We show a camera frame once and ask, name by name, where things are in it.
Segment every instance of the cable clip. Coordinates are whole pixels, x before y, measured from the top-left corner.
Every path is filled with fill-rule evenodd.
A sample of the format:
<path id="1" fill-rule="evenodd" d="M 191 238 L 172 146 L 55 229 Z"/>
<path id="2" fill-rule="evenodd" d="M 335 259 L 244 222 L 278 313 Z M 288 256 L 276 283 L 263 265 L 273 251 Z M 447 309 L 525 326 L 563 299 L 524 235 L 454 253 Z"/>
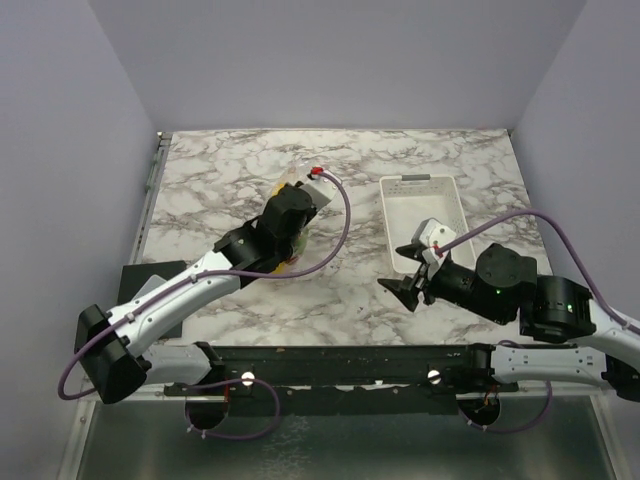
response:
<path id="1" fill-rule="evenodd" d="M 307 175 L 307 178 L 309 178 L 309 180 L 315 180 L 315 178 L 313 177 L 314 175 L 318 175 L 320 173 L 324 172 L 324 168 L 322 167 L 312 167 L 311 168 L 311 172 L 309 172 L 309 175 Z"/>

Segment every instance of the purple wall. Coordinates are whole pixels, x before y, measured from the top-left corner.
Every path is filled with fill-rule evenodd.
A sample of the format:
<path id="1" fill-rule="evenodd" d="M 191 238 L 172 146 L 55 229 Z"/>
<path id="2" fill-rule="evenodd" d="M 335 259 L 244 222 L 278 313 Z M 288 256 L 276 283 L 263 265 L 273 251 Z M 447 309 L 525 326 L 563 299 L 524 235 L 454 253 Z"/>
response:
<path id="1" fill-rule="evenodd" d="M 157 137 L 84 0 L 0 22 L 0 476 L 50 479 L 75 408 L 57 377 L 78 313 L 115 301 Z"/>
<path id="2" fill-rule="evenodd" d="M 608 301 L 640 318 L 640 2 L 590 0 L 513 135 L 533 204 L 566 229 Z M 579 278 L 544 230 L 556 274 Z M 640 406 L 614 402 L 640 478 Z"/>
<path id="3" fill-rule="evenodd" d="M 90 0 L 158 129 L 514 127 L 584 0 Z"/>

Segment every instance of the white wall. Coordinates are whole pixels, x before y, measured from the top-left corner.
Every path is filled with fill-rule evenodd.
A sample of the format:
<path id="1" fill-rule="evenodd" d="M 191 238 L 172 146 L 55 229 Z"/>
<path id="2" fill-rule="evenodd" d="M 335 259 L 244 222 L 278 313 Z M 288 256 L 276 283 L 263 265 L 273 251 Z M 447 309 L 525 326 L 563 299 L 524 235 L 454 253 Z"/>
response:
<path id="1" fill-rule="evenodd" d="M 0 19 L 0 476 L 50 479 L 75 408 L 57 377 L 78 313 L 115 301 L 157 137 L 85 0 Z"/>
<path id="2" fill-rule="evenodd" d="M 589 0 L 513 135 L 532 203 L 566 229 L 608 301 L 640 318 L 640 2 Z M 554 272 L 579 279 L 550 229 Z M 640 479 L 640 405 L 613 402 Z"/>
<path id="3" fill-rule="evenodd" d="M 514 127 L 584 0 L 90 0 L 158 128 Z"/>

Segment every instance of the metal bolt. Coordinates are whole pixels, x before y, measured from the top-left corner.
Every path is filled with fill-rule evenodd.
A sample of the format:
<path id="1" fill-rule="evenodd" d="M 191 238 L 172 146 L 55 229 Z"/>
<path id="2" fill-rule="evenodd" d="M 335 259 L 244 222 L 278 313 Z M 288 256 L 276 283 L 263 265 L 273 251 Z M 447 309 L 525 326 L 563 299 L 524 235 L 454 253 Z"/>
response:
<path id="1" fill-rule="evenodd" d="M 246 380 L 244 382 L 242 382 L 242 384 L 245 387 L 250 387 L 251 385 L 253 385 L 253 382 L 251 380 L 255 379 L 256 376 L 253 374 L 253 372 L 244 372 L 240 378 L 242 378 L 243 380 Z"/>
<path id="2" fill-rule="evenodd" d="M 442 378 L 440 377 L 440 372 L 437 370 L 430 370 L 429 373 L 427 373 L 427 379 L 429 380 L 429 382 L 431 382 L 432 385 L 437 385 L 442 380 Z"/>

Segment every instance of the screw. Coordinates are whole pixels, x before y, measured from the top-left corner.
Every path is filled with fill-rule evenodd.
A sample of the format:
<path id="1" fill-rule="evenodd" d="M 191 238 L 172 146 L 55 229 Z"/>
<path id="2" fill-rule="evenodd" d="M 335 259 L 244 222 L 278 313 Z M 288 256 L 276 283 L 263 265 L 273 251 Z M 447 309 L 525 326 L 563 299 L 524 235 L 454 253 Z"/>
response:
<path id="1" fill-rule="evenodd" d="M 432 385 L 437 385 L 442 380 L 442 378 L 440 377 L 440 372 L 437 370 L 430 370 L 429 373 L 427 373 L 427 379 L 429 380 L 429 382 L 431 382 Z"/>

